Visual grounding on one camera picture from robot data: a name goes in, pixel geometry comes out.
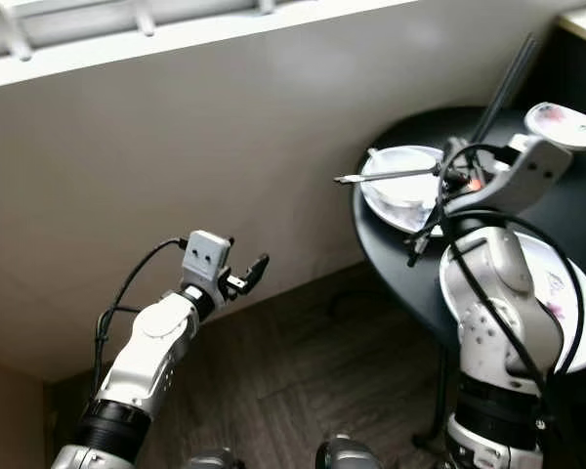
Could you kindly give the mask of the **plain white plate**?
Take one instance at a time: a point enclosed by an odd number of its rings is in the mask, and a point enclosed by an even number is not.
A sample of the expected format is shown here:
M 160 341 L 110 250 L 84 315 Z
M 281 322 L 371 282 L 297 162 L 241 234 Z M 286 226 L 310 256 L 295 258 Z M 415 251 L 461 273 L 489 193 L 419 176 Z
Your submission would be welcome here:
M 441 150 L 423 145 L 399 145 L 379 149 L 382 159 L 365 161 L 360 174 L 432 168 L 441 161 Z M 433 175 L 408 176 L 358 185 L 365 204 L 382 222 L 402 233 L 424 227 L 435 207 L 438 178 Z

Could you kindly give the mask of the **round black table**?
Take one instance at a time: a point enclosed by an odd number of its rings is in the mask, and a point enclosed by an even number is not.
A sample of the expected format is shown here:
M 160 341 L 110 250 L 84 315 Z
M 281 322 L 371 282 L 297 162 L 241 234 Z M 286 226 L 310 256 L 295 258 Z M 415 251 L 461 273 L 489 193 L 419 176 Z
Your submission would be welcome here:
M 450 107 L 415 113 L 384 130 L 364 148 L 439 148 L 449 137 L 469 137 L 482 112 L 479 107 Z M 438 265 L 444 245 L 432 242 L 418 263 L 408 265 L 405 233 L 382 222 L 365 204 L 360 192 L 352 192 L 352 209 L 356 237 L 365 258 L 405 311 L 430 331 L 451 357 L 457 357 L 457 324 L 445 307 L 438 286 Z M 586 273 L 586 153 L 577 155 L 568 173 L 542 199 L 525 209 L 522 216 L 554 237 L 557 245 Z M 586 412 L 586 369 L 573 372 L 560 387 L 560 394 L 575 412 Z

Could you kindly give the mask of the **black slanted pole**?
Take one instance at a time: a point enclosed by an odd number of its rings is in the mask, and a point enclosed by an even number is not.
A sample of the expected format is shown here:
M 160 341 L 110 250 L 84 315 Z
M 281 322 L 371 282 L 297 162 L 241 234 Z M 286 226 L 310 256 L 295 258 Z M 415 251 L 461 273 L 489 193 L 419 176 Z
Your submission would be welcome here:
M 481 119 L 478 120 L 475 131 L 473 131 L 469 143 L 477 144 L 483 143 L 486 134 L 497 120 L 497 115 L 502 110 L 502 107 L 508 103 L 513 89 L 521 80 L 522 74 L 528 66 L 531 54 L 537 49 L 537 37 L 534 34 L 529 34 L 525 37 L 523 44 L 516 53 L 504 72 L 503 79 L 500 80 L 497 90 L 494 91 L 492 99 L 489 100 L 488 106 L 481 114 Z

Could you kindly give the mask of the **small white bowl pink print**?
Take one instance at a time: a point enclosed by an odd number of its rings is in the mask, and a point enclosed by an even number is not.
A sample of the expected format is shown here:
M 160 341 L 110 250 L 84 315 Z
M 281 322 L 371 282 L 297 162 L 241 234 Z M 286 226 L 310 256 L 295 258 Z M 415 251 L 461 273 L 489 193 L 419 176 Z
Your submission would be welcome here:
M 531 135 L 570 151 L 586 151 L 586 113 L 555 103 L 540 103 L 524 114 Z

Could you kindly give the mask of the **white plate pink flower print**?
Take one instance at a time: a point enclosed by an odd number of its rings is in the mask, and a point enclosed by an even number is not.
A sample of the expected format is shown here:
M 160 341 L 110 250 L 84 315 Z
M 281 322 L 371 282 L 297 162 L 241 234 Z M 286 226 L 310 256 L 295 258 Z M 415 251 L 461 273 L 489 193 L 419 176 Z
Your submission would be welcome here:
M 517 233 L 516 237 L 521 243 L 526 266 L 533 277 L 534 296 L 544 307 L 553 313 L 563 330 L 563 349 L 558 365 L 568 362 L 569 348 L 571 345 L 571 334 L 574 328 L 579 325 L 578 315 L 571 308 L 575 305 L 575 294 L 571 286 L 570 275 L 562 264 L 556 250 L 549 246 L 546 241 L 525 233 Z M 586 314 L 586 273 L 574 264 L 580 287 L 582 287 L 584 300 L 584 314 Z M 459 276 L 459 269 L 453 262 L 452 254 L 444 251 L 440 256 L 438 267 L 438 285 L 441 298 L 446 307 L 454 317 L 454 320 L 461 322 L 461 308 L 455 304 L 452 291 L 448 282 L 451 278 Z M 580 331 L 580 341 L 577 353 L 568 367 L 569 372 L 586 370 L 586 322 Z

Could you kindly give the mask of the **grey robot left leg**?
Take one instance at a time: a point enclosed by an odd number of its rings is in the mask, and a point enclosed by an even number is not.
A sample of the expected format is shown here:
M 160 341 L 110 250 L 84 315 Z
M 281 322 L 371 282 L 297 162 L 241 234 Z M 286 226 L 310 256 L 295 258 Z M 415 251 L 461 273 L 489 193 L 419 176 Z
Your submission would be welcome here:
M 230 448 L 219 448 L 191 456 L 183 469 L 245 469 L 245 465 Z

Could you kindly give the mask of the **grey robot leg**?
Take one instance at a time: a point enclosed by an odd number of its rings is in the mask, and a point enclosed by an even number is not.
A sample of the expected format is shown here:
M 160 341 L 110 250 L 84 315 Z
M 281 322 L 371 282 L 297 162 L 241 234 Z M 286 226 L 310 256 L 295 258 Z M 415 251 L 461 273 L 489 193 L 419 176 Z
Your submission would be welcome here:
M 319 444 L 314 469 L 383 469 L 383 464 L 367 444 L 338 434 Z
M 245 465 L 230 448 L 219 448 L 191 456 L 183 469 L 245 469 Z

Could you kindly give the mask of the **grey robot right leg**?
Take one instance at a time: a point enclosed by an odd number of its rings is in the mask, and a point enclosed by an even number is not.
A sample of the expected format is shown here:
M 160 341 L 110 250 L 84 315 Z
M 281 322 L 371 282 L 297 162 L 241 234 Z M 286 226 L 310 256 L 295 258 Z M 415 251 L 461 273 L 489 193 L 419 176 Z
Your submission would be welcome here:
M 338 434 L 319 444 L 314 469 L 383 469 L 383 464 L 367 444 Z

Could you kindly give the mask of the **black table leg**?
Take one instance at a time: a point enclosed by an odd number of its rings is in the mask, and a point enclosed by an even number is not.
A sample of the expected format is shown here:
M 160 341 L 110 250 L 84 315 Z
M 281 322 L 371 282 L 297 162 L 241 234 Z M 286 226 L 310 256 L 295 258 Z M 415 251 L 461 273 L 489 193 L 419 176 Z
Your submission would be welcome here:
M 435 406 L 433 406 L 433 418 L 430 428 L 422 433 L 414 434 L 412 443 L 419 449 L 430 450 L 430 445 L 440 437 L 441 430 L 444 429 L 446 420 L 446 393 L 453 372 L 457 370 L 454 365 L 452 353 L 445 347 L 438 348 L 438 374 L 435 391 Z

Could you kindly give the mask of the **white window frame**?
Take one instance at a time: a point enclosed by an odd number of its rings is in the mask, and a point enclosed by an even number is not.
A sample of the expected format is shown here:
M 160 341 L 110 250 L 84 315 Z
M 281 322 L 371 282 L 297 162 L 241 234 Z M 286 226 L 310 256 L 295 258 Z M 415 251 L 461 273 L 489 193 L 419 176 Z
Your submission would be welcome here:
M 13 53 L 8 57 L 0 57 L 0 88 L 78 68 L 194 48 L 235 37 L 266 34 L 281 28 L 311 25 L 312 22 L 350 17 L 413 1 L 298 0 L 296 3 L 276 6 L 274 12 L 269 14 L 229 13 L 157 26 L 151 35 L 139 30 L 124 31 L 34 48 L 26 55 Z

